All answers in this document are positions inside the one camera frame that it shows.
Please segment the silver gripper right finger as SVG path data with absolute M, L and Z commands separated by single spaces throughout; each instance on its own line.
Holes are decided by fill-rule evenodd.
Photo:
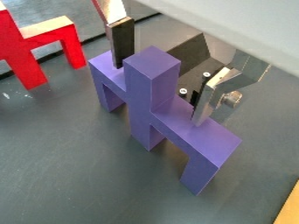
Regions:
M 260 82 L 270 68 L 262 59 L 236 52 L 227 65 L 215 72 L 203 72 L 200 89 L 191 95 L 192 123 L 200 126 L 223 104 L 235 108 L 242 99 L 239 90 Z

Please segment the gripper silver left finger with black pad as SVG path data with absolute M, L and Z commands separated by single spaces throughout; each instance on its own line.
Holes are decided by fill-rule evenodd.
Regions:
M 135 54 L 135 20 L 127 15 L 121 0 L 91 0 L 105 27 L 116 68 Z

